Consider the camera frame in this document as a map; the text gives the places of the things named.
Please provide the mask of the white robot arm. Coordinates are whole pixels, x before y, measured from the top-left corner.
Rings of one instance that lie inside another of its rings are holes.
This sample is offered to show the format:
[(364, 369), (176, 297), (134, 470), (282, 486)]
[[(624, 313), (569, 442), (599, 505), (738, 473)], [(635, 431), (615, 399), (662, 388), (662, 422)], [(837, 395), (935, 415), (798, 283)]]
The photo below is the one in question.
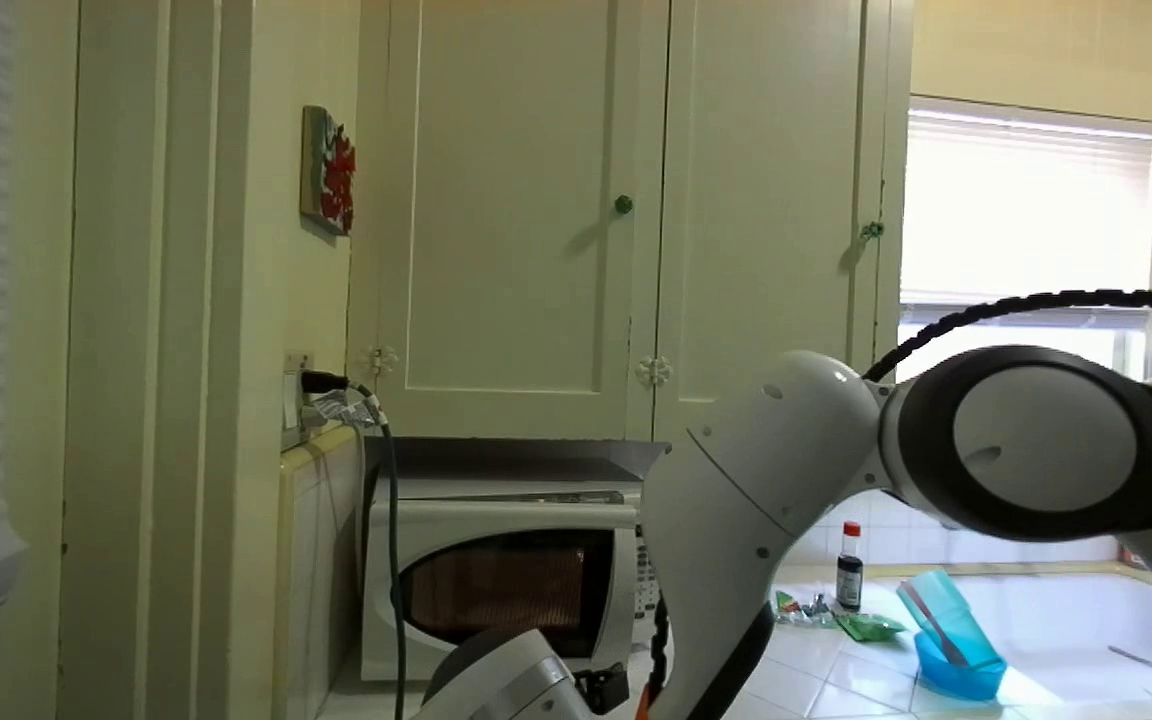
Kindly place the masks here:
[(892, 362), (775, 355), (644, 481), (662, 613), (640, 720), (733, 707), (773, 636), (775, 566), (860, 493), (1019, 545), (1112, 535), (1152, 572), (1152, 382), (1036, 343), (911, 382)]

